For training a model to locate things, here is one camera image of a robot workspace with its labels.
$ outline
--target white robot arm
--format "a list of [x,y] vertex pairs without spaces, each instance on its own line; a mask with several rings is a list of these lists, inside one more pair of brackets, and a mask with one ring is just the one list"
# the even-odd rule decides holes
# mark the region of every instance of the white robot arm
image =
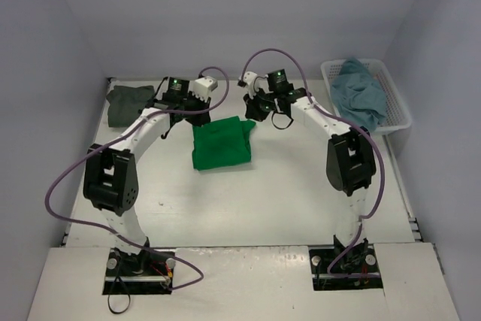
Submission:
[[[269,92],[259,85],[259,79],[267,79]],[[304,88],[294,89],[287,81],[284,70],[258,76],[248,71],[239,80],[239,86],[247,89],[244,96],[246,118],[263,121],[270,112],[285,114],[303,124],[317,137],[328,141],[326,174],[330,184],[340,193],[334,246],[341,251],[353,242],[361,226],[359,216],[365,212],[365,198],[371,178],[376,173],[376,163],[370,144],[355,129],[322,115],[314,105],[329,113],[315,98],[312,102]],[[367,240],[363,233],[356,244],[365,250]]]
[[[168,90],[162,98],[151,99],[139,118],[121,135],[132,133],[123,141],[112,145],[93,156],[86,163],[83,182],[83,194],[94,207],[101,210],[109,226],[122,236],[136,244],[149,246],[147,236],[139,225],[135,213],[135,201],[138,197],[138,179],[136,163],[158,137],[165,137],[175,123],[187,120],[195,126],[210,122],[209,113],[183,116],[179,114],[159,114],[159,110],[177,109],[180,111],[202,111],[209,108],[210,94],[217,88],[217,81],[212,77],[203,77],[193,82],[169,78]],[[100,147],[91,146],[91,150]],[[142,258],[142,251],[116,238],[115,248],[131,256]],[[143,260],[138,263],[142,269]]]

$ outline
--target gray wall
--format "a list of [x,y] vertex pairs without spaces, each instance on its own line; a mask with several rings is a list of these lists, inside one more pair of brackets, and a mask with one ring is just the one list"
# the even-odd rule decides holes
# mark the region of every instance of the gray wall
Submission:
[[[22,320],[65,225],[44,210],[48,185],[84,154],[105,81],[64,0],[0,0],[0,319]],[[55,194],[68,213],[80,175]]]
[[386,56],[414,124],[392,137],[463,321],[481,318],[481,0],[416,0]]
[[[322,60],[384,57],[413,1],[67,0],[110,76],[194,76],[212,64],[238,76],[264,47],[319,76]],[[257,66],[288,64],[266,55]]]

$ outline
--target teal towel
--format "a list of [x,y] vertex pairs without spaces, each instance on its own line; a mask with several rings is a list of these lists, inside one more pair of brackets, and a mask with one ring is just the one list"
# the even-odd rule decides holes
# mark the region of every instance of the teal towel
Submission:
[[331,84],[331,99],[343,118],[369,132],[376,130],[387,117],[383,88],[356,58],[344,62],[339,76]]

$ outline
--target green towel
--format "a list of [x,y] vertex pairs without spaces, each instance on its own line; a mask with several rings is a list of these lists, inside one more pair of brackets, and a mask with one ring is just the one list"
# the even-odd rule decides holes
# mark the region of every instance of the green towel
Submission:
[[155,94],[153,86],[114,86],[107,94],[109,127],[128,127],[141,115],[147,101]]
[[192,127],[194,168],[202,171],[250,162],[249,134],[254,126],[252,120],[232,117]]

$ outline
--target laundry basket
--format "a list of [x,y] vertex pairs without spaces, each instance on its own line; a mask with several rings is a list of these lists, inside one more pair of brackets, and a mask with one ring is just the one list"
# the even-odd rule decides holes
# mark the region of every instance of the laundry basket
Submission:
[[[331,95],[331,83],[339,75],[345,59],[331,60],[321,64],[322,77],[325,85],[328,87],[329,95]],[[377,59],[360,59],[364,67],[366,67],[374,79],[377,79],[386,93],[387,99],[387,117],[383,124],[377,126],[376,134],[388,135],[399,129],[409,128],[412,120],[406,104],[399,96],[396,85],[392,81],[391,75],[383,62]],[[335,113],[339,116],[339,111],[334,106]]]

